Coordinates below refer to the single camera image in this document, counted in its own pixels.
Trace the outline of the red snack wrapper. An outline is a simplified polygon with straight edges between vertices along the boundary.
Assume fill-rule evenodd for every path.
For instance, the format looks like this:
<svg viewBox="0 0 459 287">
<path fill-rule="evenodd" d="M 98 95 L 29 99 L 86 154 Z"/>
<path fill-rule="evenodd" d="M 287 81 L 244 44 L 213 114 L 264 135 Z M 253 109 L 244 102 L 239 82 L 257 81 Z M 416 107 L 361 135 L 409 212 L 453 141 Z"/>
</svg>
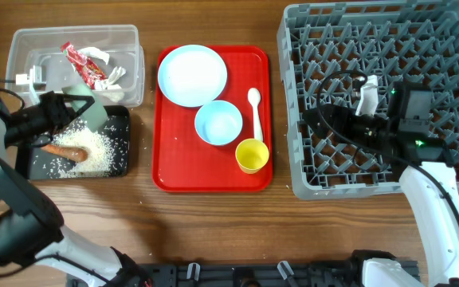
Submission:
<svg viewBox="0 0 459 287">
<path fill-rule="evenodd" d="M 76 50 L 70 41 L 63 44 L 60 50 L 73 65 L 84 83 L 91 89 L 95 88 L 96 81 L 107 79 L 107 76 L 99 66 L 88 56 Z"/>
</svg>

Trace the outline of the green bowl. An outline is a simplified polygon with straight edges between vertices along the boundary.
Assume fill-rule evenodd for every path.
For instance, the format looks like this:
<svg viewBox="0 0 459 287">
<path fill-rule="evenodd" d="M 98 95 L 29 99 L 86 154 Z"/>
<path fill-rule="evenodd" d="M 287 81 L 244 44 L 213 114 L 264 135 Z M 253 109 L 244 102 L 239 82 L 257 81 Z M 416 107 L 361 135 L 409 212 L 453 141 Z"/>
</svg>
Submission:
<svg viewBox="0 0 459 287">
<path fill-rule="evenodd" d="M 90 107 L 79 116 L 90 131 L 96 132 L 108 120 L 108 114 L 103 106 L 103 103 L 85 83 L 70 85 L 62 88 L 61 91 L 64 94 L 71 96 L 87 96 L 94 100 Z"/>
</svg>

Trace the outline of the white tissue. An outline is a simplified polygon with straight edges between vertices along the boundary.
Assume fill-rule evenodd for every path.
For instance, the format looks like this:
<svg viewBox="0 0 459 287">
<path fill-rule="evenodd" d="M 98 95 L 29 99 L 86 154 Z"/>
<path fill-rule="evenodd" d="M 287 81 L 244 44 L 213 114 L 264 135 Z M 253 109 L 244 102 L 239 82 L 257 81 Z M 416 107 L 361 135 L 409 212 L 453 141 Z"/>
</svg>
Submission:
<svg viewBox="0 0 459 287">
<path fill-rule="evenodd" d="M 108 53 L 96 48 L 96 47 L 86 47 L 80 49 L 80 53 L 84 54 L 86 57 L 94 57 L 96 59 L 102 60 L 106 65 L 109 64 L 110 56 Z M 123 67 L 116 66 L 110 75 L 103 80 L 95 80 L 94 90 L 103 91 L 101 95 L 108 98 L 113 103 L 118 103 L 124 98 L 123 92 L 116 92 L 116 89 L 121 89 L 117 84 L 117 81 L 126 74 L 127 70 Z"/>
</svg>

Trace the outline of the orange carrot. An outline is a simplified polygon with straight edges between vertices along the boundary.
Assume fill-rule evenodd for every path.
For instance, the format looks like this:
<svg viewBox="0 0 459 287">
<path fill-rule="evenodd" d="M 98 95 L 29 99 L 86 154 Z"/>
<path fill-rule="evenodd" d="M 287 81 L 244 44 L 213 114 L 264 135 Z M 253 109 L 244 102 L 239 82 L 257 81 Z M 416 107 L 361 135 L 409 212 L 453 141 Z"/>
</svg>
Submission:
<svg viewBox="0 0 459 287">
<path fill-rule="evenodd" d="M 81 147 L 68 147 L 48 144 L 41 147 L 41 150 L 57 155 L 75 163 L 84 162 L 88 158 L 88 152 Z"/>
</svg>

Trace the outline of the yellow plastic cup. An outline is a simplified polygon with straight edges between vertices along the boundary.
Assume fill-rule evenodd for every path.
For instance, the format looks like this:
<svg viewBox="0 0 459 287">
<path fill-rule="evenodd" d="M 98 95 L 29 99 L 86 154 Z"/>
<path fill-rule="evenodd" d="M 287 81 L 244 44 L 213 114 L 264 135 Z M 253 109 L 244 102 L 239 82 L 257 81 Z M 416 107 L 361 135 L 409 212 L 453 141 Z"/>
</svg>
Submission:
<svg viewBox="0 0 459 287">
<path fill-rule="evenodd" d="M 242 140 L 236 147 L 237 165 L 246 174 L 255 174 L 269 161 L 269 148 L 256 139 Z"/>
</svg>

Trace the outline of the white bowl with rice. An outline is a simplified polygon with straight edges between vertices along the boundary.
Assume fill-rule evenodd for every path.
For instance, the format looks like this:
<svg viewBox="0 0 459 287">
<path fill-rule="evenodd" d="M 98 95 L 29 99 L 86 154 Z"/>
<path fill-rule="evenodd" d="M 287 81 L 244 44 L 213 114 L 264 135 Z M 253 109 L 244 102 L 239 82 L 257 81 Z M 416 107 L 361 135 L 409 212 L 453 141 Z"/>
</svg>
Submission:
<svg viewBox="0 0 459 287">
<path fill-rule="evenodd" d="M 225 100 L 213 100 L 197 111 L 194 129 L 204 142 L 224 146 L 240 135 L 243 117 L 234 104 Z"/>
</svg>

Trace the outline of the light blue plate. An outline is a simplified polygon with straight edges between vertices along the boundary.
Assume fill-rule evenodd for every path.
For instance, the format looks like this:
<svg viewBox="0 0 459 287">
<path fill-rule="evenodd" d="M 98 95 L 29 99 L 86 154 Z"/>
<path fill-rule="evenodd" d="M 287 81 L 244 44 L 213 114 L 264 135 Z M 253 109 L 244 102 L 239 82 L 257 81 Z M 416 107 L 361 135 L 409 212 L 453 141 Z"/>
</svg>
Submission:
<svg viewBox="0 0 459 287">
<path fill-rule="evenodd" d="M 221 95 L 228 79 L 222 57 L 204 45 L 183 45 L 170 51 L 159 64 L 158 85 L 174 104 L 201 107 Z"/>
</svg>

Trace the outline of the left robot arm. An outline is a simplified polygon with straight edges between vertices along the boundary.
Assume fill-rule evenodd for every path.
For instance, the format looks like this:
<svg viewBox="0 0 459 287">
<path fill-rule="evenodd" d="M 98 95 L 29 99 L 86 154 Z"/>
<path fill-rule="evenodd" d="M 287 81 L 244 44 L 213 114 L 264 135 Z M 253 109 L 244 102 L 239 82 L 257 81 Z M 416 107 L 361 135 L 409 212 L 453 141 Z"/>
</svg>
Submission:
<svg viewBox="0 0 459 287">
<path fill-rule="evenodd" d="M 8 163 L 9 146 L 52 136 L 80 116 L 99 128 L 107 119 L 90 93 L 47 92 L 10 112 L 0 97 L 0 267 L 48 266 L 88 286 L 152 286 L 151 275 L 129 256 L 69 229 L 54 202 Z"/>
</svg>

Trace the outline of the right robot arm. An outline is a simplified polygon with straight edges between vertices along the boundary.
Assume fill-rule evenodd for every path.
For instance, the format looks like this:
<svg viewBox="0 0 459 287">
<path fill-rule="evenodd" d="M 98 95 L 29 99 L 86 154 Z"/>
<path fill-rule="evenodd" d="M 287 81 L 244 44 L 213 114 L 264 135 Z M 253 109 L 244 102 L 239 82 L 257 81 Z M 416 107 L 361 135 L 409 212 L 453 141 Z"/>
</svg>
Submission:
<svg viewBox="0 0 459 287">
<path fill-rule="evenodd" d="M 395 82 L 386 117 L 373 110 L 317 104 L 304 112 L 321 138 L 332 133 L 387 159 L 414 213 L 426 255 L 431 286 L 459 286 L 459 192 L 453 157 L 430 131 L 432 91 Z"/>
</svg>

